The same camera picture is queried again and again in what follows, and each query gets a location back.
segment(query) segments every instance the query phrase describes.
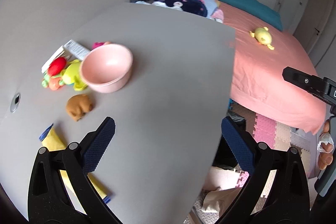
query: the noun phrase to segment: bowl rim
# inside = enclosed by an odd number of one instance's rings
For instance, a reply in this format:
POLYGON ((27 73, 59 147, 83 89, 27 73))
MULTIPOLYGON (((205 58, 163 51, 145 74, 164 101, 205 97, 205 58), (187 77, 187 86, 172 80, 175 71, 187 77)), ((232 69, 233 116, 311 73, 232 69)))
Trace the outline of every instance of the bowl rim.
POLYGON ((131 69, 131 67, 132 67, 132 64, 133 64, 133 54, 132 54, 132 52, 130 51, 129 48, 127 48, 127 47, 124 46, 124 45, 118 44, 118 43, 110 43, 110 44, 103 45, 103 46, 100 46, 100 47, 97 47, 97 48, 93 49, 92 51, 90 51, 90 52, 88 53, 87 56, 85 56, 85 58, 83 59, 83 61, 81 62, 80 66, 79 66, 79 75, 80 75, 81 79, 82 79, 87 85, 94 85, 94 86, 106 86, 106 85, 111 85, 111 84, 116 83, 116 82, 118 82, 119 80, 121 80, 121 79, 122 79, 122 78, 123 78, 129 71, 130 71, 130 69, 131 69), (128 65, 128 67, 127 67, 127 69, 126 69, 126 72, 125 72, 124 74, 122 74, 121 76, 119 76, 118 78, 116 78, 116 79, 114 79, 114 80, 112 80, 112 81, 110 81, 110 82, 103 83, 103 84, 97 84, 97 83, 93 83, 93 82, 91 82, 91 81, 88 81, 88 80, 83 76, 83 73, 82 73, 82 66, 83 66, 84 61, 89 57, 89 55, 90 55, 91 53, 97 51, 98 49, 101 50, 101 48, 103 48, 103 47, 113 47, 113 46, 121 46, 122 48, 126 49, 127 52, 130 54, 131 62, 130 62, 130 64, 128 65))

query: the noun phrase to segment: teal pillow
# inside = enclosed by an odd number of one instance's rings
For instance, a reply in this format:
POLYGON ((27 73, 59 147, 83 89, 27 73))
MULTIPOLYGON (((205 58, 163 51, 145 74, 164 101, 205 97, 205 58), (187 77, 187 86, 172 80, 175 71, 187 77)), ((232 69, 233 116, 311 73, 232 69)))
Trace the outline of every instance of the teal pillow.
POLYGON ((282 23, 279 13, 267 7, 266 5, 261 4, 257 0, 219 0, 225 2, 233 7, 236 7, 240 10, 244 10, 249 14, 260 18, 269 25, 277 28, 279 31, 282 31, 282 23))

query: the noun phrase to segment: yellow snack wrapper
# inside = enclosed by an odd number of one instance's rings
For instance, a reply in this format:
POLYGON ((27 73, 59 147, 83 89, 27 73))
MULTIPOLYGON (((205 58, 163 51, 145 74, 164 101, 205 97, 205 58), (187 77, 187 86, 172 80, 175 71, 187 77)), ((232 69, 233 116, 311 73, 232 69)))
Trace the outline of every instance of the yellow snack wrapper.
MULTIPOLYGON (((42 145, 46 148, 48 148, 49 151, 57 151, 57 150, 64 150, 66 148, 65 144, 61 141, 61 139, 58 137, 58 135, 55 132, 54 124, 52 124, 50 127, 48 127, 40 136, 40 141, 42 142, 42 145)), ((71 192, 75 194, 75 191, 71 185, 70 179, 68 177, 68 174, 65 170, 60 170, 64 185, 68 187, 71 192)), ((107 204, 111 201, 111 198, 97 185, 97 180, 94 178, 93 175, 88 174, 88 178, 91 181, 92 185, 96 189, 99 196, 102 198, 102 200, 107 204)))

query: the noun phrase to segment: dark blue pillow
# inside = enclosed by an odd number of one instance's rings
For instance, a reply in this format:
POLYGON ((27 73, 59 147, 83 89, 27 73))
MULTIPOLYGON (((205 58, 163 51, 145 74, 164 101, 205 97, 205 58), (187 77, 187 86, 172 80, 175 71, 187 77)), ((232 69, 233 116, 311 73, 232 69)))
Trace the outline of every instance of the dark blue pillow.
POLYGON ((261 4, 257 0, 219 0, 225 2, 233 7, 236 7, 240 10, 244 10, 249 14, 260 18, 269 25, 277 28, 279 31, 282 31, 282 23, 279 13, 267 7, 266 5, 261 4))
POLYGON ((164 2, 169 7, 181 7, 185 12, 206 17, 208 15, 207 8, 200 0, 154 0, 164 2))

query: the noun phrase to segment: trash bag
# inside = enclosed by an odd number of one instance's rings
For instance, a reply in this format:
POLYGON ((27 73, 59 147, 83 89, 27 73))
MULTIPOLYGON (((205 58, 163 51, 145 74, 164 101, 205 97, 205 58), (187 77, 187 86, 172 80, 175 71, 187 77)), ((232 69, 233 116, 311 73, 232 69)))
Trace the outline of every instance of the trash bag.
MULTIPOLYGON (((244 117, 240 116, 230 109, 227 111, 227 116, 231 117, 231 119, 236 123, 240 130, 246 131, 246 119, 244 117)), ((236 161, 236 158, 231 152, 231 149, 227 144, 226 140, 222 136, 212 166, 219 167, 224 170, 233 170, 233 168, 236 167, 237 164, 238 163, 236 161)))

